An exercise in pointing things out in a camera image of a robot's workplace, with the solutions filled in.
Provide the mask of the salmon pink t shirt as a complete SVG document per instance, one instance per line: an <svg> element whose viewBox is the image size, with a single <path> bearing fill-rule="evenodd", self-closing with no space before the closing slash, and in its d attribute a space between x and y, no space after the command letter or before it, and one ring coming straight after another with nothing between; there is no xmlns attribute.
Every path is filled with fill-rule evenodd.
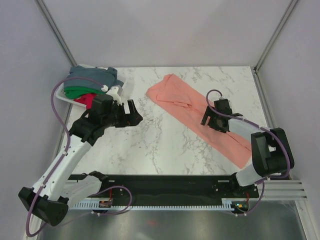
<svg viewBox="0 0 320 240"><path fill-rule="evenodd" d="M201 125L207 109L206 98L175 74L165 75L150 87L146 96L193 131L239 168L250 160L251 143L235 133L222 133Z"/></svg>

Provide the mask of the white plastic laundry basket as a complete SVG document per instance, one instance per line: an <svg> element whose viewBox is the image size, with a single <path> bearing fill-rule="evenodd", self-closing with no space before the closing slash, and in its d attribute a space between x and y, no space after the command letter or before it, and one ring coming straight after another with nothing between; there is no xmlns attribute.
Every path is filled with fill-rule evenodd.
<svg viewBox="0 0 320 240"><path fill-rule="evenodd" d="M104 68L104 69L107 69L107 67L94 67L94 66L85 65L85 64L79 64L78 66L83 66L83 67L85 67L85 68ZM125 80L119 79L118 76L117 76L117 79L123 81L124 84L125 84L125 82L126 82ZM80 104L80 103L74 102L74 99L69 99L69 98L67 98L67 97L65 96L65 93L64 93L64 83L61 84L61 85L58 87L58 89L57 89L57 91L55 92L55 94L56 94L56 97L57 97L58 99L61 99L61 100L64 100L64 101L66 101L66 102L73 103L73 104L76 104L76 105L83 106L83 105Z"/></svg>

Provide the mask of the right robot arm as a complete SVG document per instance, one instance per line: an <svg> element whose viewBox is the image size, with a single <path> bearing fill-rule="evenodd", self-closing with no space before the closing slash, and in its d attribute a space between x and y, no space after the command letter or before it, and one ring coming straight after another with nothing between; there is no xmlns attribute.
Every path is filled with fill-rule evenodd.
<svg viewBox="0 0 320 240"><path fill-rule="evenodd" d="M235 197L242 196L247 186L261 182L267 177L285 178L295 166L294 157L282 128L260 127L233 113L227 99L214 101L208 105L201 124L221 133L234 133L251 144L252 164L233 174L234 181L229 191Z"/></svg>

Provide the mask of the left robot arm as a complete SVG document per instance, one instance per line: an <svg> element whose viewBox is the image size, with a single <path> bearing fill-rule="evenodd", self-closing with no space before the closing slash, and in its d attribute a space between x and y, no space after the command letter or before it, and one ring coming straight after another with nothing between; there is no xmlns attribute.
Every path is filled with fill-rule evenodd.
<svg viewBox="0 0 320 240"><path fill-rule="evenodd" d="M109 193L108 177L98 171L87 174L72 187L66 187L66 182L83 156L104 135L105 129L134 127L143 120L134 101L129 99L127 104L128 113L124 104L111 95L100 94L93 99L91 108L67 131L65 149L31 188L23 187L19 191L18 197L30 215L55 227L73 205L91 195L104 197Z"/></svg>

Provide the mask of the red t shirt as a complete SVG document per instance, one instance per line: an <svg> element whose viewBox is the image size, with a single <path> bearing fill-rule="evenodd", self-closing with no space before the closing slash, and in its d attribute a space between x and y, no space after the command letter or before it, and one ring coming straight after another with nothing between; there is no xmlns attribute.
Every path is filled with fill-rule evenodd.
<svg viewBox="0 0 320 240"><path fill-rule="evenodd" d="M95 94L95 93L87 93L87 94L80 96L79 98L74 99L73 101L75 103L79 103L79 104L85 106L86 109L91 109L93 99L95 98L96 95L97 94Z"/></svg>

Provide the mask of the green t shirt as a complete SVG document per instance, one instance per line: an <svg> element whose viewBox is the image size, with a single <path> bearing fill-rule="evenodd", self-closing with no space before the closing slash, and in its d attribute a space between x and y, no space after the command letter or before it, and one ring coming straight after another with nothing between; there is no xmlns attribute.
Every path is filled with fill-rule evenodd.
<svg viewBox="0 0 320 240"><path fill-rule="evenodd" d="M101 89L88 88L83 86L69 86L63 89L68 99L78 99L86 94L103 94Z"/></svg>

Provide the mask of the grey blue t shirt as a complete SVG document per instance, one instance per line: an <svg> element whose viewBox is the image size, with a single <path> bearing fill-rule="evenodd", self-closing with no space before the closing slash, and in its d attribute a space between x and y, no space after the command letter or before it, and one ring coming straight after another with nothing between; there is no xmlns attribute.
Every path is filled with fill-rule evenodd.
<svg viewBox="0 0 320 240"><path fill-rule="evenodd" d="M123 87L124 82L118 79L118 71L113 67L83 67L77 65L71 67L67 78L72 78L63 83L63 88L66 87L86 87L96 90L101 90L102 85L109 88L119 85Z"/></svg>

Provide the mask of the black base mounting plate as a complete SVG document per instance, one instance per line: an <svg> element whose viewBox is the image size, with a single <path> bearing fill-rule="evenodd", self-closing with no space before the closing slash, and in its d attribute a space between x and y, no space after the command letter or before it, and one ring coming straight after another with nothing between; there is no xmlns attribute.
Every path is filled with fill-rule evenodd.
<svg viewBox="0 0 320 240"><path fill-rule="evenodd" d="M204 206L223 199L258 198L256 186L238 186L233 175L108 175L98 197L116 205Z"/></svg>

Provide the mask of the right aluminium frame post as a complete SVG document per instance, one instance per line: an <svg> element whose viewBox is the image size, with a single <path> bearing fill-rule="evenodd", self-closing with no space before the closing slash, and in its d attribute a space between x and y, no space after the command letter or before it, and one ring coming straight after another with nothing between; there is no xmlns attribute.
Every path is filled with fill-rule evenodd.
<svg viewBox="0 0 320 240"><path fill-rule="evenodd" d="M290 0L288 6L286 7L281 19L279 20L275 30L273 31L267 45L265 46L260 58L258 59L257 63L254 67L251 67L251 70L255 75L258 74L258 71L262 67L263 63L265 62L266 58L268 57L270 51L272 50L276 40L280 36L281 32L285 28L290 16L292 15L293 11L295 10L299 0Z"/></svg>

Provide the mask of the aluminium frame post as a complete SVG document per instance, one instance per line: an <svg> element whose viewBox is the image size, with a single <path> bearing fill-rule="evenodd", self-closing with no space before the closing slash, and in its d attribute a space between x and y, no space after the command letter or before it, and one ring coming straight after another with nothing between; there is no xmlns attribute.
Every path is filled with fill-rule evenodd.
<svg viewBox="0 0 320 240"><path fill-rule="evenodd" d="M77 65L77 61L74 58L65 38L63 37L56 21L54 20L48 6L46 5L44 0L35 0L34 1L39 8L41 14L43 15L47 25L49 26L50 30L52 31L55 39L57 40L62 52L64 53L65 57L67 58L68 62L72 67Z"/></svg>
<svg viewBox="0 0 320 240"><path fill-rule="evenodd" d="M258 74L258 71L262 67L263 63L265 62L266 58L268 57L270 51L272 50L276 40L280 36L281 32L285 28L290 16L292 15L293 11L295 10L299 0L290 0L288 6L286 7L281 19L279 20L275 30L273 31L267 45L265 46L260 58L258 59L257 63L254 67L251 67L251 70L255 75Z"/></svg>

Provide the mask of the left aluminium frame post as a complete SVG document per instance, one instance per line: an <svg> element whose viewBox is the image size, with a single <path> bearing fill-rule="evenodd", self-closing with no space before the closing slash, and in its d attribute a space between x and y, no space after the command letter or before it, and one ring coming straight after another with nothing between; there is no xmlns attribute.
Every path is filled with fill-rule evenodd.
<svg viewBox="0 0 320 240"><path fill-rule="evenodd" d="M39 8L41 14L43 15L47 25L49 26L50 30L52 31L55 39L57 40L62 52L64 53L65 57L67 58L68 62L72 67L77 65L77 61L74 58L65 38L63 37L56 21L54 20L48 6L46 5L44 0L35 0L34 1Z"/></svg>

